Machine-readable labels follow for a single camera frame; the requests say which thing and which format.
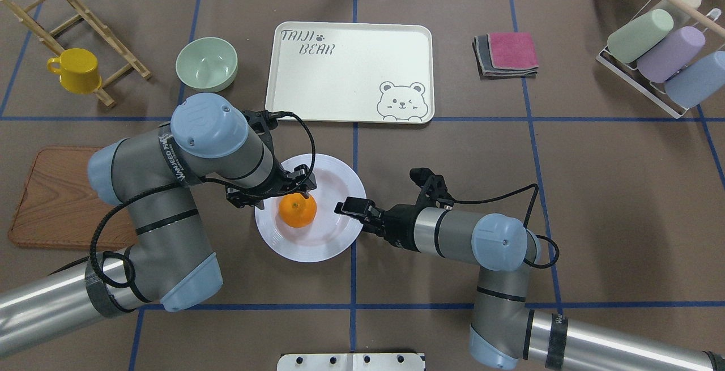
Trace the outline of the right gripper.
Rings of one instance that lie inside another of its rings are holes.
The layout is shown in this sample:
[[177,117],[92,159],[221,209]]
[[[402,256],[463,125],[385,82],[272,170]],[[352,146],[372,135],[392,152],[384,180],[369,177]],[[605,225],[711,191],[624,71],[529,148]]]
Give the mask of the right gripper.
[[362,231],[382,237],[390,245],[406,250],[416,250],[415,222],[423,209],[414,205],[398,204],[389,210],[375,206],[366,198],[347,197],[334,208],[334,213],[365,219]]

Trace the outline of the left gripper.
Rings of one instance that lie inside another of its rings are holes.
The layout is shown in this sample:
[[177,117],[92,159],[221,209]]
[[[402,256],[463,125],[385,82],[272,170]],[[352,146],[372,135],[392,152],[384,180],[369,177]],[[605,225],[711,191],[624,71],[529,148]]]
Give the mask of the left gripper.
[[317,187],[315,174],[310,167],[296,167],[294,170],[285,170],[280,167],[257,187],[234,189],[227,186],[226,201],[236,208],[245,206],[264,208],[263,201],[270,198],[300,194],[303,198],[308,199],[310,192]]

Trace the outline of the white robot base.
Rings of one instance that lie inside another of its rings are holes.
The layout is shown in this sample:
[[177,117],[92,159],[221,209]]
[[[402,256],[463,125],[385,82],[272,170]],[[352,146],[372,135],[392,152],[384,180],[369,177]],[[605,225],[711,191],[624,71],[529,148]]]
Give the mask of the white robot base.
[[414,352],[309,353],[283,355],[277,370],[426,370],[425,355]]

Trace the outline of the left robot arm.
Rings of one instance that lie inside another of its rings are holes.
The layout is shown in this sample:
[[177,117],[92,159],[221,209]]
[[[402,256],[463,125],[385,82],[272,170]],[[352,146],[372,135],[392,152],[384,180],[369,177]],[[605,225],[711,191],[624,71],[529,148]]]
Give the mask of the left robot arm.
[[238,208],[315,189],[314,164],[285,170],[270,131],[289,111],[241,111],[218,94],[184,100],[170,121],[95,152],[88,180],[112,206],[86,257],[2,293],[2,357],[160,301],[168,312],[220,291],[217,255],[191,187],[216,183]]

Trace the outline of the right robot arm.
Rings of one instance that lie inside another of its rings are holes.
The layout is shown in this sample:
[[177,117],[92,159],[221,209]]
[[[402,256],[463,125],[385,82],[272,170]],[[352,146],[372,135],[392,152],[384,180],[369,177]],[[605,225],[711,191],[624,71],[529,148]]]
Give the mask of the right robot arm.
[[534,309],[528,301],[534,270],[549,270],[559,247],[527,221],[453,209],[450,196],[422,193],[414,205],[389,210],[349,197],[335,213],[396,248],[472,263],[479,268],[469,350],[497,370],[534,360],[551,370],[722,370],[723,356],[575,321]]

